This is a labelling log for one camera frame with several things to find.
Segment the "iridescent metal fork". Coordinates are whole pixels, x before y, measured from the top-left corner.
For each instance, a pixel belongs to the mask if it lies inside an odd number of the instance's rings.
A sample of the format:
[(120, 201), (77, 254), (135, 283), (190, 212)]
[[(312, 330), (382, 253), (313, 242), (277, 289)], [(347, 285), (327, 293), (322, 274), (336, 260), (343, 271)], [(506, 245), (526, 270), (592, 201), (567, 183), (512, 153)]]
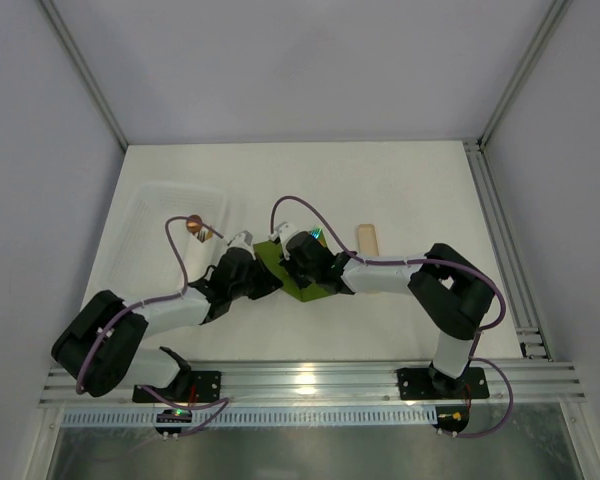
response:
[(310, 235), (315, 239), (320, 239), (323, 237), (323, 230), (320, 227), (315, 227), (310, 230)]

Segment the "green paper napkin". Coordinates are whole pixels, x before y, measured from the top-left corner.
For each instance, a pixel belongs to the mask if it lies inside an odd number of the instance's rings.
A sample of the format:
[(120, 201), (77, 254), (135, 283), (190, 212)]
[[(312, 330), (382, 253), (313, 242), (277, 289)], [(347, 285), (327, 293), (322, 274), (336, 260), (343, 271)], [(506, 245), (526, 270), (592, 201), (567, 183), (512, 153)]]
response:
[(310, 285), (300, 289), (291, 279), (290, 275), (279, 265), (283, 252), (282, 244), (272, 241), (264, 241), (254, 245), (255, 253), (263, 260), (267, 269), (283, 282), (282, 290), (300, 302), (311, 302), (326, 298), (332, 294), (317, 285)]

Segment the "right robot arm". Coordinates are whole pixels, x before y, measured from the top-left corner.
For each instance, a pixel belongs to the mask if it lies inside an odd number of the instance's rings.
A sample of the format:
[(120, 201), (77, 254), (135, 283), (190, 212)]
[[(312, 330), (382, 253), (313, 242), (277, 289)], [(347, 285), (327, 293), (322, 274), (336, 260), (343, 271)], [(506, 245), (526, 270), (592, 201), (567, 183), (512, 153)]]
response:
[(493, 281), (447, 244), (405, 259), (335, 254), (314, 235), (293, 228), (271, 235), (281, 247), (280, 266), (301, 289), (316, 285), (331, 295), (405, 294), (417, 300), (439, 329), (428, 367), (433, 389), (451, 398), (465, 389), (464, 374), (475, 352), (481, 323), (494, 300)]

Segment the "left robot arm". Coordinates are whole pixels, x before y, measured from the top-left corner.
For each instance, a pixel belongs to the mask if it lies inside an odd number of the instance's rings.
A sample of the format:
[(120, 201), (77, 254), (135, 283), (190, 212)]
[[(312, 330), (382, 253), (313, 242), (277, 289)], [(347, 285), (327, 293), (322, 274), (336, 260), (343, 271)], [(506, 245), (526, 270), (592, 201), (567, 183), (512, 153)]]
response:
[(51, 357), (76, 380), (76, 392), (94, 398), (118, 386), (147, 386), (174, 399), (187, 389), (191, 368), (170, 347), (143, 349), (155, 335), (204, 325), (233, 301), (257, 300), (283, 286), (262, 259), (239, 247), (176, 293), (126, 305), (110, 290), (98, 292), (51, 347)]

